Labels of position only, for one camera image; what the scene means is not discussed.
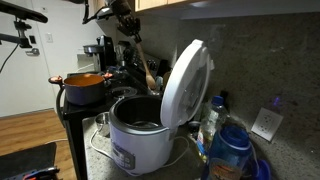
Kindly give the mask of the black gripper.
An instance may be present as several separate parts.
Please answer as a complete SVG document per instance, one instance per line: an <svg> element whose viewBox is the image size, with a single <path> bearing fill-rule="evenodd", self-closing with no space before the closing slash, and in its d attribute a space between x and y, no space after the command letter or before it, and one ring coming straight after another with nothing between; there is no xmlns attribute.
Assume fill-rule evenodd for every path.
<svg viewBox="0 0 320 180"><path fill-rule="evenodd" d="M129 37L139 37L140 19L132 15L129 10L116 13L118 19L118 30Z"/></svg>

